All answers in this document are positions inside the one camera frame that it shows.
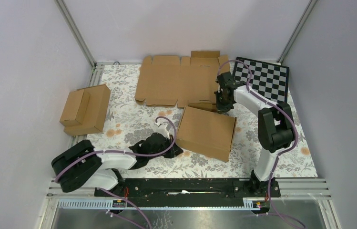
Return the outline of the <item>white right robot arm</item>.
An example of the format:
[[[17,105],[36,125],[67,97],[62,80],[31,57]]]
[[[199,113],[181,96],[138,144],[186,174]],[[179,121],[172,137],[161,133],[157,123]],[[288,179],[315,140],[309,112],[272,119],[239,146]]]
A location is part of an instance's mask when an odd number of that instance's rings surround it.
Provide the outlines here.
[[[237,82],[225,72],[217,76],[216,108],[226,113],[240,104],[258,119],[258,140],[262,147],[256,168],[250,175],[249,191],[257,197],[268,191],[278,156],[297,143],[297,130],[287,103],[275,104],[253,90],[248,82]]]

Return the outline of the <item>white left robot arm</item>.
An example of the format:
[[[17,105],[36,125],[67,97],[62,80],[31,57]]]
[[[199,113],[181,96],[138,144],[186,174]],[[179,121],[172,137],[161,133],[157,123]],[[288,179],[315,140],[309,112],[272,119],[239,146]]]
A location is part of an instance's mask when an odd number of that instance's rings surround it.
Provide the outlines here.
[[[146,166],[153,158],[171,159],[182,153],[172,136],[165,137],[160,133],[152,133],[125,150],[95,150],[86,139],[55,157],[51,166],[56,183],[65,193],[82,187],[99,187],[118,196],[124,190],[119,168],[135,170]]]

